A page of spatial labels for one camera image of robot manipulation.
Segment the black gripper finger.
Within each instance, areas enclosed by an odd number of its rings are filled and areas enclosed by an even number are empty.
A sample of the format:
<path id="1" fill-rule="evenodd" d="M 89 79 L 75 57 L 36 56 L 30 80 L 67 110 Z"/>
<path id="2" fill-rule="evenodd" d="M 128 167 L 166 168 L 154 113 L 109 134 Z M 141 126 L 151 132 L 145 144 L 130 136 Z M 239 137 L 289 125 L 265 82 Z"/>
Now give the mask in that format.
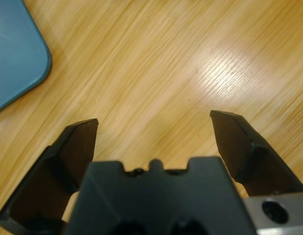
<path id="1" fill-rule="evenodd" d="M 269 143 L 238 114 L 212 110 L 218 151 L 249 196 L 303 192 L 303 184 Z"/>
<path id="2" fill-rule="evenodd" d="M 96 118 L 71 124 L 45 148 L 0 210 L 7 231 L 63 231 L 62 216 L 93 160 Z"/>

